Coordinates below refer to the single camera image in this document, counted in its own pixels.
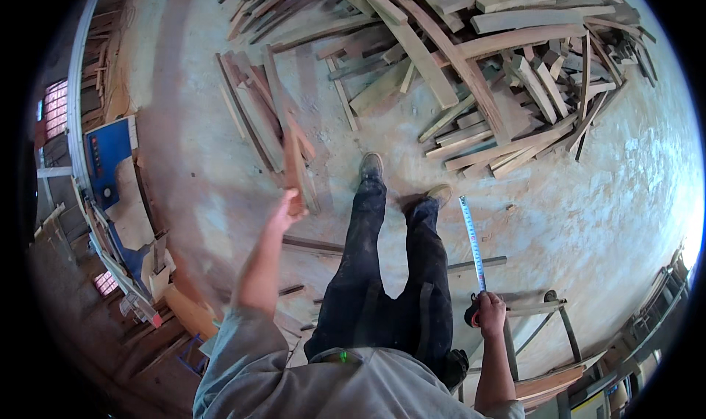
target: right hand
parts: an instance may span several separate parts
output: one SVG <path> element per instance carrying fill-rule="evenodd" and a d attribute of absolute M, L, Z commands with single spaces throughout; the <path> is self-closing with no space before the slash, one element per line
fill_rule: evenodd
<path fill-rule="evenodd" d="M 481 326 L 481 335 L 485 339 L 502 338 L 506 315 L 505 302 L 492 292 L 481 292 L 478 299 L 478 324 Z"/>

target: tan sneaker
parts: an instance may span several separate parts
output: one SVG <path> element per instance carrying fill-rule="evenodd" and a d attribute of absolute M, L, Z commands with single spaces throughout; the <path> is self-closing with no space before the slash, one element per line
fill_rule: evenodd
<path fill-rule="evenodd" d="M 365 154 L 363 161 L 360 163 L 360 178 L 363 178 L 365 174 L 382 178 L 383 171 L 383 157 L 380 154 L 376 152 Z"/>
<path fill-rule="evenodd" d="M 441 209 L 445 207 L 446 203 L 449 203 L 451 197 L 453 197 L 453 188 L 447 183 L 434 186 L 428 191 L 427 197 L 437 199 L 439 202 L 439 209 Z"/>

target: window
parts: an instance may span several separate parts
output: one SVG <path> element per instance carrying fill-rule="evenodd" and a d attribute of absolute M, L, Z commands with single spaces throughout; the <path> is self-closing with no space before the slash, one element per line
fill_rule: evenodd
<path fill-rule="evenodd" d="M 47 140 L 66 129 L 66 92 L 68 81 L 61 80 L 47 87 L 44 95 L 44 119 L 47 121 Z"/>
<path fill-rule="evenodd" d="M 109 293 L 118 287 L 118 283 L 115 282 L 115 279 L 108 271 L 93 278 L 93 284 L 95 284 L 96 289 L 103 297 L 108 296 Z"/>

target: wheel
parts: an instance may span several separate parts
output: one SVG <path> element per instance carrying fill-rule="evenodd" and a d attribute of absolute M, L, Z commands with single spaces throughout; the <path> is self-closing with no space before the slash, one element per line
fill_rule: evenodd
<path fill-rule="evenodd" d="M 548 291 L 544 294 L 544 302 L 556 301 L 556 291 Z"/>

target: left hand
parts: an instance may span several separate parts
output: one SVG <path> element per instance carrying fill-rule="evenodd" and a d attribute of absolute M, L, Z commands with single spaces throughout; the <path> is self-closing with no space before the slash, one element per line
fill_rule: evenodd
<path fill-rule="evenodd" d="M 272 211 L 268 219 L 268 226 L 271 229 L 284 234 L 292 224 L 309 215 L 309 210 L 306 208 L 299 214 L 289 215 L 289 205 L 292 203 L 292 199 L 297 195 L 299 195 L 299 191 L 296 189 L 288 189 L 285 191 L 285 194 L 282 195 L 282 199 L 279 200 L 278 206 Z"/>

